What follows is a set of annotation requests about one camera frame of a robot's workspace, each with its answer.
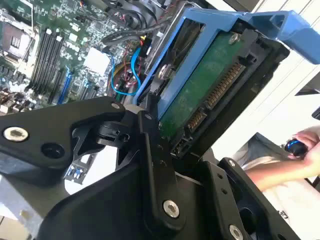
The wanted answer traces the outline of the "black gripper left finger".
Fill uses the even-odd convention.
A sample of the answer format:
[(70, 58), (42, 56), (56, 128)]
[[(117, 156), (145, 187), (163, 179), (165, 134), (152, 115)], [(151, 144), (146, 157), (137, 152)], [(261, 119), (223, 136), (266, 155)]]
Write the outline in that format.
[(154, 117), (108, 96), (0, 118), (1, 175), (42, 189), (60, 182), (73, 161), (106, 146), (118, 149), (116, 171), (146, 160), (172, 164)]

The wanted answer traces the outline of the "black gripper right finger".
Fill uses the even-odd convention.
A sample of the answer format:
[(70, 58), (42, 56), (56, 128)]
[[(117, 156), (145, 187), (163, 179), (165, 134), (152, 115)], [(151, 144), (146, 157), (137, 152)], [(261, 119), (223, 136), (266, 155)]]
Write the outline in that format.
[(297, 240), (242, 168), (230, 158), (200, 164), (206, 212), (214, 240)]

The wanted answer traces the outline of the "person's bare hand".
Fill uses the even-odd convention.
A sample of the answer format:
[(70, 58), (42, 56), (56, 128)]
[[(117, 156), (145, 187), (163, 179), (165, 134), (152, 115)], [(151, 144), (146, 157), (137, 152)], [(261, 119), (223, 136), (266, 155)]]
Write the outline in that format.
[(297, 179), (309, 178), (320, 174), (320, 137), (311, 130), (303, 130), (293, 138), (305, 144), (306, 154), (301, 160), (294, 160), (290, 168)]

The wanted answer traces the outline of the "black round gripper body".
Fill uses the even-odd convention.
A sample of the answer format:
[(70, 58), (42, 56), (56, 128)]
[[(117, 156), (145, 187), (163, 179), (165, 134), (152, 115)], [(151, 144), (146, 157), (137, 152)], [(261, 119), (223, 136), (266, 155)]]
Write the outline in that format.
[(221, 169), (201, 162), (195, 178), (164, 160), (130, 163), (59, 202), (40, 240), (210, 240), (219, 230), (207, 206)]

